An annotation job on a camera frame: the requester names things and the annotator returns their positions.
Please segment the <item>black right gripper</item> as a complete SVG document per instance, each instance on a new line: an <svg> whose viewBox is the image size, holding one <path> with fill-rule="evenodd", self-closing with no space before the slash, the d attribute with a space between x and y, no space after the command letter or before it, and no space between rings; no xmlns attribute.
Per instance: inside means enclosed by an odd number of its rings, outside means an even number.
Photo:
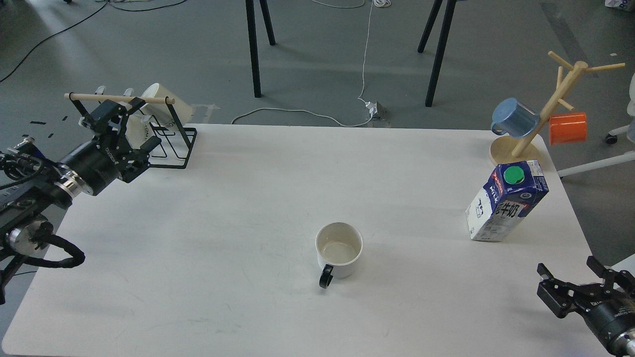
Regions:
<svg viewBox="0 0 635 357"><path fill-rule="evenodd" d="M540 263L537 295L557 318L578 312L591 333L608 354L633 357L635 354L635 305L631 297L631 273L603 266L593 255L586 260L601 284L576 285L554 278Z"/></svg>

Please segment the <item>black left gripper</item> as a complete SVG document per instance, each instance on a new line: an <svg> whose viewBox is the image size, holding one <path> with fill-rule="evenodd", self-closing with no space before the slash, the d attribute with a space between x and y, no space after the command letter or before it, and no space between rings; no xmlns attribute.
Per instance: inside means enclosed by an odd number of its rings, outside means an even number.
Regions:
<svg viewBox="0 0 635 357"><path fill-rule="evenodd" d="M84 181L84 192L96 196L114 180L130 183L150 167L150 154L162 140L152 136L139 149L132 149L126 138L128 117L143 105L142 99L132 99L127 104L104 100L91 113L92 140L59 161Z"/></svg>

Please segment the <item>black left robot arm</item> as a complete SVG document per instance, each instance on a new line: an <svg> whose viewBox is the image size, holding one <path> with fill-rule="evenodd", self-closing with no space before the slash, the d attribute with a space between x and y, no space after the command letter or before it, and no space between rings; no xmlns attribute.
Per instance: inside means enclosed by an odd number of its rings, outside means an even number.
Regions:
<svg viewBox="0 0 635 357"><path fill-rule="evenodd" d="M147 103L140 97L105 99L89 113L79 99L73 104L80 124L93 131L88 142L59 162L48 160L31 138L1 154L1 170L11 179L1 186L1 302L6 285L24 264L74 268L84 252L54 233L43 214L50 206L68 209L81 193L97 196L115 180L133 181L150 167L150 153L161 143L156 136L133 148L127 139L129 116Z"/></svg>

